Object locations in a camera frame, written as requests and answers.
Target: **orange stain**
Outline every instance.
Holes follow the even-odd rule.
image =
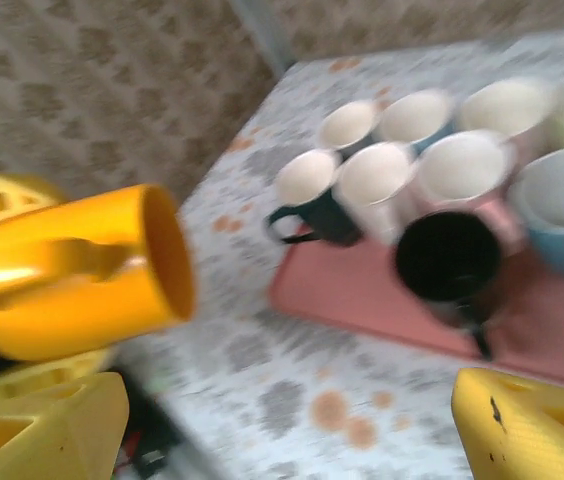
[[[242,220],[233,220],[227,230],[231,233],[235,233],[235,232],[239,232],[240,230],[242,230],[242,227],[244,226],[244,222]]]
[[[357,67],[361,62],[362,60],[358,57],[340,58],[331,64],[329,72],[335,73],[341,70],[349,70]]]
[[[317,377],[318,380],[326,380],[327,378],[329,378],[331,376],[331,369],[329,367],[322,367],[321,369],[318,370],[317,373]]]
[[[406,415],[398,415],[393,421],[393,430],[401,432],[411,426],[411,420]]]
[[[393,405],[393,394],[389,392],[377,392],[373,395],[373,405],[380,410],[386,410]]]
[[[380,110],[384,110],[389,105],[391,105],[391,101],[390,100],[380,100],[380,101],[377,102],[377,105],[378,105],[378,108]]]
[[[218,219],[213,222],[213,230],[216,232],[223,232],[229,227],[229,217],[226,215],[222,215],[218,217]]]
[[[351,57],[348,59],[348,61],[346,62],[346,68],[355,68],[357,67],[360,63],[362,63],[362,60],[358,57]]]
[[[346,68],[346,59],[340,58],[331,64],[329,67],[329,72],[335,73]]]
[[[391,87],[384,87],[384,88],[381,88],[380,90],[378,90],[376,92],[375,96],[376,97],[383,97],[384,95],[386,95],[390,91],[391,91]]]
[[[344,396],[337,390],[321,393],[311,404],[313,424],[320,430],[337,432],[346,423],[349,405]]]
[[[255,141],[252,138],[237,137],[235,140],[233,140],[231,145],[229,145],[227,152],[239,152],[242,150],[246,150],[254,143]]]
[[[353,448],[368,450],[378,443],[373,422],[366,417],[351,417],[347,421],[346,436]]]

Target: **red tray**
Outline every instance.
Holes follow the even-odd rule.
[[[439,324],[397,279],[394,250],[363,241],[352,248],[309,242],[289,249],[269,289],[290,315],[476,360],[470,338]],[[510,257],[508,302],[490,330],[491,365],[564,383],[564,278],[530,250]]]

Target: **patterned wallpaper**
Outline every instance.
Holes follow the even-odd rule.
[[[269,0],[302,59],[564,27],[564,0]]]
[[[0,0],[0,170],[183,200],[273,84],[228,0]]]

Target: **yellow mug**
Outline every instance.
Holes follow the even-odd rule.
[[[138,185],[0,222],[0,355],[45,361],[189,320],[169,194]]]

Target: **table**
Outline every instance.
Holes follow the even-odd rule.
[[[517,75],[563,77],[564,31],[299,63],[185,203],[199,313],[127,342],[122,361],[227,479],[472,478],[450,410],[470,363],[270,310],[285,249],[262,219],[276,172],[336,107]]]

